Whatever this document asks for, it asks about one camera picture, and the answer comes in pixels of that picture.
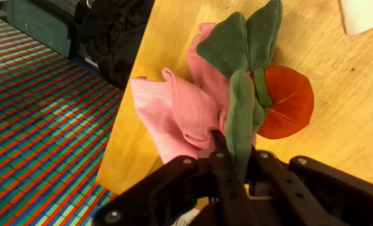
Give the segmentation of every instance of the striped carpet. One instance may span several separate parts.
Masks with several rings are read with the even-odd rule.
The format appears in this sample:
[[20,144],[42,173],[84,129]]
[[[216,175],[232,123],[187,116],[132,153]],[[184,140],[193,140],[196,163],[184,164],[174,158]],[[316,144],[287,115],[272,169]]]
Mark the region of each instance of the striped carpet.
[[0,226],[90,224],[120,93],[0,20]]

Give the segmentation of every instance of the green fabric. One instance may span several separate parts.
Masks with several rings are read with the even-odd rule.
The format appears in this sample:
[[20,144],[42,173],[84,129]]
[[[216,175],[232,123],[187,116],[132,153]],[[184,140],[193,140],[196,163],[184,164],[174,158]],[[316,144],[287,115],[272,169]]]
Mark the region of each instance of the green fabric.
[[248,64],[251,70],[270,65],[281,19],[282,3],[278,0],[268,1],[247,19]]
[[[272,104],[266,90],[263,67],[273,55],[281,10],[280,0],[270,0],[247,21],[240,12],[233,12],[197,45],[198,55],[229,79],[226,142],[241,180],[248,163],[251,137],[258,130]],[[255,84],[247,71],[253,73]]]
[[208,37],[197,45],[197,52],[226,78],[233,71],[247,71],[247,31],[245,17],[233,12],[217,24]]
[[251,78],[241,70],[229,79],[229,108],[226,118],[226,145],[232,155],[236,173],[245,180],[251,137],[253,134],[252,111],[256,99]]
[[265,81],[265,73],[262,67],[252,70],[253,74],[253,81],[256,85],[256,94],[258,98],[260,104],[263,108],[268,108],[272,105],[271,96],[268,95],[268,91],[266,90],[266,81]]

